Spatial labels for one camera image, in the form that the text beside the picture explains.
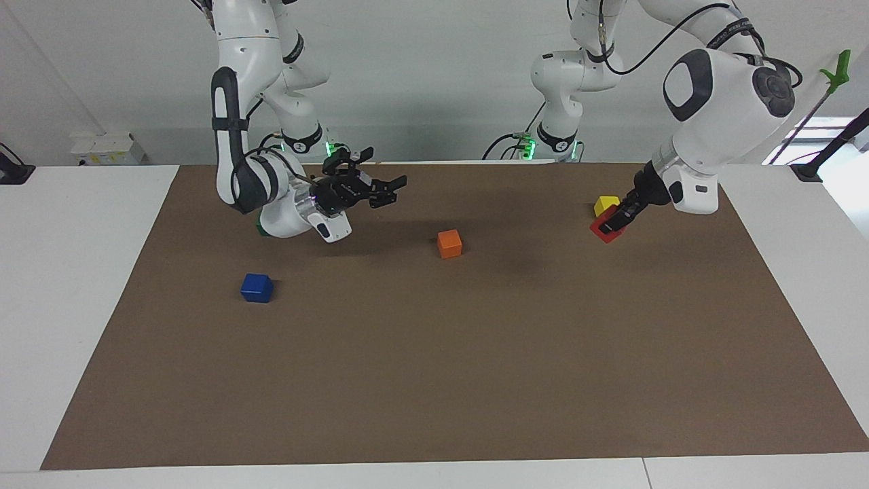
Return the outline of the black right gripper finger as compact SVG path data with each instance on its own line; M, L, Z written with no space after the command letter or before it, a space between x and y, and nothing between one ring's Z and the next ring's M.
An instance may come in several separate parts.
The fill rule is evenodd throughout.
M394 204L398 198L398 189L405 187L408 182L407 175L401 175L391 181L372 180L369 192L367 192L369 206L378 209Z
M338 147L326 157L322 164L324 177L354 177L354 179L371 179L369 174L360 169L360 165L373 157L375 149L371 146L362 151L350 151L347 147Z

